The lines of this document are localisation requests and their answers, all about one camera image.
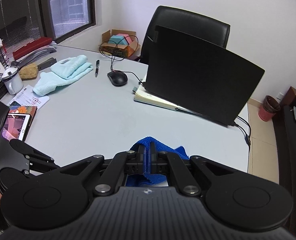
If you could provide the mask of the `blue towel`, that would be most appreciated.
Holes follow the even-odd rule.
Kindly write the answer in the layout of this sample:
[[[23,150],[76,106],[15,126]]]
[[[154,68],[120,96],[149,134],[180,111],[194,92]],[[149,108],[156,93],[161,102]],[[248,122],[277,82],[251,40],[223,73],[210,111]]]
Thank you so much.
[[[157,186],[159,184],[167,182],[165,175],[152,173],[153,152],[156,152],[156,155],[158,155],[159,152],[173,152],[179,155],[179,157],[183,160],[189,159],[183,146],[179,146],[177,148],[171,148],[153,137],[145,137],[143,139],[140,139],[130,148],[130,150],[137,151],[140,146],[143,146],[144,148],[145,160],[144,160],[143,174],[128,175],[126,186],[130,186],[130,187]]]

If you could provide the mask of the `light cyan towel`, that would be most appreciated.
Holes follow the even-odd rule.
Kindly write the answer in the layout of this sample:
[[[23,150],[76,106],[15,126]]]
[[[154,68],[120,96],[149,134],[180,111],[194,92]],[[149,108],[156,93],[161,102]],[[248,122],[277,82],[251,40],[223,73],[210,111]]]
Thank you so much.
[[[45,96],[55,91],[57,87],[71,85],[93,70],[85,55],[69,57],[51,66],[50,72],[41,72],[40,79],[33,87],[38,96]]]

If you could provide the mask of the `white printed paper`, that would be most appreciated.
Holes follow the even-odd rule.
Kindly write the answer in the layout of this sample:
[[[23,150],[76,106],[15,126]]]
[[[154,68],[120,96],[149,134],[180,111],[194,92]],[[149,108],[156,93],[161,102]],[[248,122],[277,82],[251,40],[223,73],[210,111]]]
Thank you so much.
[[[27,85],[9,101],[9,106],[35,106],[40,109],[50,100],[49,96],[38,96],[33,92],[33,88]]]

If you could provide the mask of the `open notebook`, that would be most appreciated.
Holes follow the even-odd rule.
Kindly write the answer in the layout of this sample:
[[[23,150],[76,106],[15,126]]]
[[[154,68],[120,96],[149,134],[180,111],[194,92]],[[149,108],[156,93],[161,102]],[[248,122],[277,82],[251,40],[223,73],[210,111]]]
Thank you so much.
[[[171,103],[165,99],[162,99],[155,95],[150,94],[147,90],[145,90],[143,85],[139,85],[136,88],[136,90],[133,90],[133,92],[134,92],[134,101],[136,102],[145,103],[151,106],[161,107],[164,109],[169,109],[172,111],[181,111],[181,112],[186,112],[186,113],[194,114],[197,116],[201,116],[201,114],[198,114],[184,107]]]

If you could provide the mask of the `white mug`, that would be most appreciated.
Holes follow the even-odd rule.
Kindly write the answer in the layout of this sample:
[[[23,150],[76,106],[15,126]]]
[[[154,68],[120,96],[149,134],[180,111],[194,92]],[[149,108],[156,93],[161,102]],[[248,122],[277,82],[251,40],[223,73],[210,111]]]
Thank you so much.
[[[7,68],[2,74],[1,79],[10,95],[15,95],[23,89],[23,81],[16,67]]]

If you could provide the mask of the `black computer mouse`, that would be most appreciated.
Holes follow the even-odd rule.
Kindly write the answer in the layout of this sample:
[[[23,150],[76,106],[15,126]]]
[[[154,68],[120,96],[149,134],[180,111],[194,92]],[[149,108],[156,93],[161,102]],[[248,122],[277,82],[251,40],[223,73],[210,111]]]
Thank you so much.
[[[109,81],[111,84],[115,87],[121,87],[127,84],[128,77],[124,72],[121,72],[119,70],[113,70],[110,71],[107,74]]]

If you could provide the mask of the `brown sponge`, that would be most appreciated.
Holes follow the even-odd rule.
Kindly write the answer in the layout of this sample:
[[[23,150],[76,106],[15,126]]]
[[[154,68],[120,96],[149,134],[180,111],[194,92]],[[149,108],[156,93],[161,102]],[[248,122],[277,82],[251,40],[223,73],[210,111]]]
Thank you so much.
[[[38,65],[35,63],[28,64],[19,70],[19,75],[22,80],[32,80],[38,76]]]

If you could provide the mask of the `black laptop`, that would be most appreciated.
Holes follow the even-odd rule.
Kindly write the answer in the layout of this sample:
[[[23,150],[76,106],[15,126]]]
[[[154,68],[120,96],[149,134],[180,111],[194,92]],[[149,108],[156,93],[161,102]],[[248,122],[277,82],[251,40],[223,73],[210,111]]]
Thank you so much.
[[[160,25],[155,32],[145,90],[221,125],[233,125],[264,69],[193,35]]]

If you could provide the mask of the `black pen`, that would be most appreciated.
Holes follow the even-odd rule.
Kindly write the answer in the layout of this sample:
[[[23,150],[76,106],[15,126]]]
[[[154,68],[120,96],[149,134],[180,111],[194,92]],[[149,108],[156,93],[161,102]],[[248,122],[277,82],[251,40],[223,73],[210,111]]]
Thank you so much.
[[[95,77],[98,77],[99,67],[100,67],[100,60],[97,60],[95,64]]]

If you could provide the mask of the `red folder stack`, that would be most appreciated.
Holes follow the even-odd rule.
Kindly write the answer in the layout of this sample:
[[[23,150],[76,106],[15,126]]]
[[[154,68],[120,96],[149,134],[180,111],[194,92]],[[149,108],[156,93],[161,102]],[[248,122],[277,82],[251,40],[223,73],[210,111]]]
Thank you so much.
[[[13,52],[11,63],[17,66],[24,63],[29,64],[55,52],[56,47],[53,45],[53,40],[49,37],[41,37]]]

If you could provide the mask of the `cardboard box with items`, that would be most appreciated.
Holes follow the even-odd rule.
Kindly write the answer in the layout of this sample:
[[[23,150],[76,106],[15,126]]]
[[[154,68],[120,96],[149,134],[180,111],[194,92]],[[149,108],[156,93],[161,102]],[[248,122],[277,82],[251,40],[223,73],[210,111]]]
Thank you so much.
[[[128,58],[140,49],[135,31],[111,29],[102,34],[99,51],[117,57]]]

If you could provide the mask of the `red waste basket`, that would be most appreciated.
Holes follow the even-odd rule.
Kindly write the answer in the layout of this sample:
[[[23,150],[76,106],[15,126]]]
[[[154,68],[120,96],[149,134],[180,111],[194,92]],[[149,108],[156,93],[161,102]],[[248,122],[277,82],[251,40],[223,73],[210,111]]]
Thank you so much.
[[[258,116],[267,122],[280,110],[280,105],[275,98],[267,95],[259,108]]]

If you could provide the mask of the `black leather sofa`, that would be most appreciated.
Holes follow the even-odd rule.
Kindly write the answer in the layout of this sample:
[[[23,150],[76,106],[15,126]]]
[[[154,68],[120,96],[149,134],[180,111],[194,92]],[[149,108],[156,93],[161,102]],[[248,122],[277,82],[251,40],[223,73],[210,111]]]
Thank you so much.
[[[290,87],[280,102],[280,111],[272,118],[275,130],[279,184],[293,199],[292,213],[286,227],[296,236],[296,89]]]

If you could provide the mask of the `black office chair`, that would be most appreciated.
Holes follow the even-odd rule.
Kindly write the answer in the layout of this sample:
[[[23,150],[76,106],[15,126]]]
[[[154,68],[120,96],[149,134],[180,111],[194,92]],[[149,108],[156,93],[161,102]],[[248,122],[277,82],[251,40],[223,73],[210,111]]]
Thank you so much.
[[[148,64],[149,50],[153,43],[157,25],[202,38],[223,48],[226,48],[228,44],[231,28],[229,24],[205,15],[160,5],[155,10],[148,25],[141,55],[136,58],[143,64]]]

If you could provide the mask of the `dark framed window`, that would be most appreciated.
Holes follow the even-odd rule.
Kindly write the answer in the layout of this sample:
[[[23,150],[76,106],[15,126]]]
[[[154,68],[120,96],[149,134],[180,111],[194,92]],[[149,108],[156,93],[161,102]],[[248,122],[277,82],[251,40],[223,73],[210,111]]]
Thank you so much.
[[[59,43],[96,24],[95,0],[39,0],[46,37]]]

